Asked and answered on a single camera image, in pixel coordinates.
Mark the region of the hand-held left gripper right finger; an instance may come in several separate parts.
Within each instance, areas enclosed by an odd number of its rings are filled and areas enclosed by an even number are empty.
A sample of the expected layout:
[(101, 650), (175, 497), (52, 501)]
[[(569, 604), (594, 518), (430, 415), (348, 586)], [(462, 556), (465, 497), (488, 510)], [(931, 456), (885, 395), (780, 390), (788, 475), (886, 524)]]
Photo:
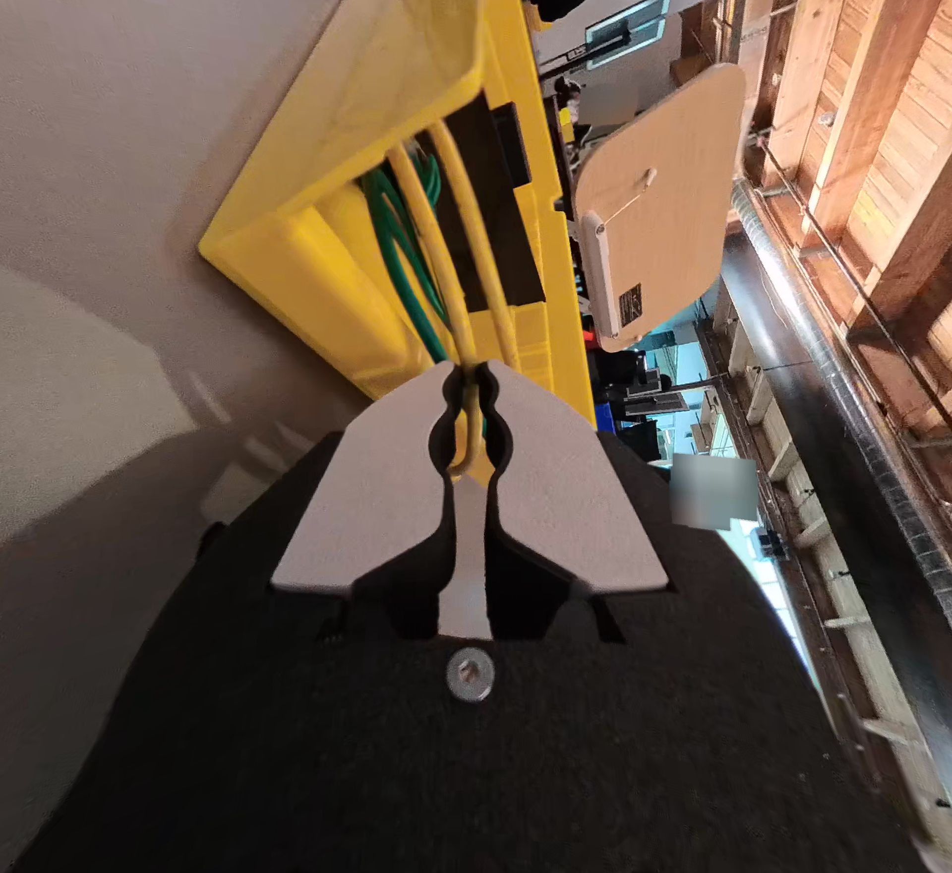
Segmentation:
[(494, 640), (625, 640), (610, 601), (668, 575), (596, 429), (498, 360), (477, 370), (493, 466), (484, 589)]

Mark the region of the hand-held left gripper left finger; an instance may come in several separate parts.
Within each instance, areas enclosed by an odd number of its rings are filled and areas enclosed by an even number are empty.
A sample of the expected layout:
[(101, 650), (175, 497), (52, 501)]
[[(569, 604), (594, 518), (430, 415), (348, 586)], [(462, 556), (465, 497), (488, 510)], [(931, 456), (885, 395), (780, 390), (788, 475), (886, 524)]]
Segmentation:
[(279, 593), (380, 611), (429, 640), (456, 567), (450, 464), (458, 366), (444, 361), (372, 403), (344, 430), (270, 578)]

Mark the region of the yellow plastic bin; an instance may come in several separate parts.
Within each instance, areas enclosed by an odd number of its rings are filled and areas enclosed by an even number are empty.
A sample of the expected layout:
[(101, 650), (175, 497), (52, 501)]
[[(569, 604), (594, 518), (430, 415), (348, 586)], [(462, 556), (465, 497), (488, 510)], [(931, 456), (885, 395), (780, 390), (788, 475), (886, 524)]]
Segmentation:
[(198, 250), (375, 400), (433, 366), (387, 273), (361, 178), (400, 144), (434, 155), (433, 211), (480, 362), (503, 353), (430, 129), (467, 170), (520, 370), (596, 414), (553, 141), (522, 0), (342, 0)]

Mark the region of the light wooden table panel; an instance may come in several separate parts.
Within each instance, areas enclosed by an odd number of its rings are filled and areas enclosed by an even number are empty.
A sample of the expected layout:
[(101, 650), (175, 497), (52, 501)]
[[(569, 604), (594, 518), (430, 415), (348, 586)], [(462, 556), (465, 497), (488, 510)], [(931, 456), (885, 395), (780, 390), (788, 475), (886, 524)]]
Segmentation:
[(711, 66), (582, 163), (573, 212), (605, 352), (639, 343), (719, 276), (744, 102), (744, 71)]

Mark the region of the silver ventilation duct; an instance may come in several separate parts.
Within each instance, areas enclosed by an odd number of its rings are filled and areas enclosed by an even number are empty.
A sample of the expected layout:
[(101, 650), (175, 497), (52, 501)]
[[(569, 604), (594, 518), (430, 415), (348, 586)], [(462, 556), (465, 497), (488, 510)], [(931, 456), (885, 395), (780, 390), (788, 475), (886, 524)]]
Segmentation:
[(877, 400), (859, 360), (848, 352), (823, 301), (777, 236), (765, 202), (746, 178), (733, 180), (731, 204), (763, 274), (768, 300), (789, 322), (795, 339), (818, 371), (950, 624), (950, 504), (913, 459), (912, 450)]

